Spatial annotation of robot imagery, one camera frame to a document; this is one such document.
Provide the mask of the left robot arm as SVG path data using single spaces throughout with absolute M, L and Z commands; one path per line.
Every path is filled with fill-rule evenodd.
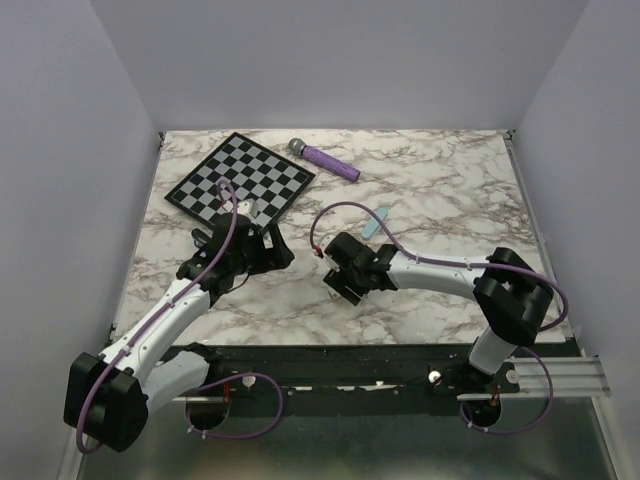
M 128 449 L 149 416 L 183 393 L 226 393 L 230 379 L 187 347 L 166 352 L 207 313 L 239 277 L 287 268 L 294 259 L 280 228 L 261 228 L 247 215 L 219 217 L 207 241 L 183 262 L 161 300 L 127 333 L 97 355 L 80 354 L 69 372 L 63 419 L 76 431 L 78 450 Z

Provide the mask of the light blue stapler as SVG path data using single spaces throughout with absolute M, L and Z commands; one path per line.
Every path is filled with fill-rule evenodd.
M 375 211 L 375 215 L 378 217 L 378 219 L 371 216 L 367 220 L 365 226 L 361 230 L 361 238 L 363 240 L 371 240 L 373 236 L 380 230 L 380 221 L 382 221 L 382 223 L 386 222 L 388 213 L 389 210 L 387 208 L 378 208 Z

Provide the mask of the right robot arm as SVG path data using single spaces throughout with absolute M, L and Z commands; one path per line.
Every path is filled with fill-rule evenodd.
M 474 392 L 494 383 L 517 348 L 535 343 L 554 298 L 545 278 L 508 248 L 499 247 L 485 258 L 428 262 L 393 244 L 374 251 L 341 232 L 323 238 L 316 252 L 330 266 L 324 282 L 353 305 L 376 290 L 429 290 L 476 301 L 488 327 L 459 370 L 462 384 Z

